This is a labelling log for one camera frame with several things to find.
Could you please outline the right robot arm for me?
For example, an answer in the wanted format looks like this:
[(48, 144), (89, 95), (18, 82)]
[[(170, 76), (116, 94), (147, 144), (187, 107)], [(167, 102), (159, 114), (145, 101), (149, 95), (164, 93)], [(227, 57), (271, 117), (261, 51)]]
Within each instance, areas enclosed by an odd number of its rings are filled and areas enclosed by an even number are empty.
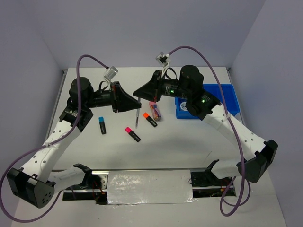
[(227, 112), (223, 103), (203, 88), (204, 77), (193, 65), (181, 68), (178, 79), (164, 79), (156, 70), (149, 82), (134, 91), (141, 99), (158, 102), (162, 96), (186, 100), (186, 108), (219, 131), (236, 148), (242, 148), (240, 160), (215, 160), (207, 170), (206, 181), (217, 185), (223, 178), (244, 176), (250, 183), (257, 183), (273, 162), (278, 144), (257, 136)]

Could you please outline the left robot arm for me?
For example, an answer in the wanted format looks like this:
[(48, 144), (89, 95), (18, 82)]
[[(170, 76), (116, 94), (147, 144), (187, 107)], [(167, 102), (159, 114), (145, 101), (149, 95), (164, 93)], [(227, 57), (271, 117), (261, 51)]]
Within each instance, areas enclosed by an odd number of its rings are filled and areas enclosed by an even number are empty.
[(83, 164), (74, 164), (60, 172), (53, 172), (53, 167), (92, 119), (92, 108), (111, 106), (115, 113), (141, 108), (141, 104), (127, 94), (119, 82), (112, 82), (110, 86), (110, 90), (94, 91), (85, 77), (72, 82), (67, 106), (43, 148), (19, 169), (8, 171), (7, 180), (14, 195), (37, 208), (43, 208), (59, 191), (74, 185), (86, 189), (94, 181), (100, 181)]

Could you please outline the thin grey pen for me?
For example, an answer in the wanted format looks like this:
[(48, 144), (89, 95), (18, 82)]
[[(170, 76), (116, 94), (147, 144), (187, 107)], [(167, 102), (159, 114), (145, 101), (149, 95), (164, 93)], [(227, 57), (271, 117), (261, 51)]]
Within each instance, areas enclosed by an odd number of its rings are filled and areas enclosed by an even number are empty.
[(140, 109), (141, 109), (141, 98), (137, 99), (138, 104), (140, 105), (140, 107), (136, 110), (136, 119), (135, 119), (135, 128), (138, 128), (138, 121), (139, 121), (139, 115), (140, 115)]

